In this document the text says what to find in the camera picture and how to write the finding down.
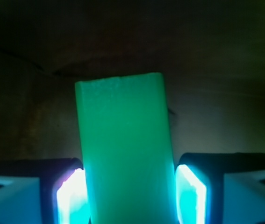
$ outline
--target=glowing light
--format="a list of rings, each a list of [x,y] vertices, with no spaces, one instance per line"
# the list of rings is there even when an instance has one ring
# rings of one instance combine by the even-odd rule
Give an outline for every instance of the glowing light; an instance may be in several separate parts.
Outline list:
[[[84,170],[76,169],[57,190],[57,209],[59,224],[89,223],[90,208]]]
[[[206,186],[187,165],[176,170],[176,203],[179,223],[204,224]]]

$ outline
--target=green sponge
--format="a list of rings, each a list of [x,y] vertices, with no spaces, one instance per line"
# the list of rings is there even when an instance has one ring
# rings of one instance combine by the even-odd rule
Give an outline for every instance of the green sponge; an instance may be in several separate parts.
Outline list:
[[[162,74],[75,84],[93,224],[177,223]]]

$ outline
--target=cyan led light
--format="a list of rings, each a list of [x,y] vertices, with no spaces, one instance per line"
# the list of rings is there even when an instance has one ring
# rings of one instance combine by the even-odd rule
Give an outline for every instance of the cyan led light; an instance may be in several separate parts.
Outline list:
[[[84,170],[76,169],[57,190],[57,209],[59,224],[88,224],[90,208]]]
[[[204,224],[206,186],[187,165],[176,170],[176,203],[179,223]]]

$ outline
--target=dark wall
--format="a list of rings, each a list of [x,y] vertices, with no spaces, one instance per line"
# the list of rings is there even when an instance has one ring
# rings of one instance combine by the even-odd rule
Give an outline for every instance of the dark wall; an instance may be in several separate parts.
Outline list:
[[[265,152],[265,1],[0,0],[0,160],[81,157],[74,82],[150,71],[175,162]]]

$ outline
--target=green rectangular block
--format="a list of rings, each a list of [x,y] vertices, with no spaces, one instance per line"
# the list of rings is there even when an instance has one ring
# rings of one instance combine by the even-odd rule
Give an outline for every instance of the green rectangular block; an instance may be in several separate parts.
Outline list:
[[[177,223],[162,74],[75,84],[93,224]]]

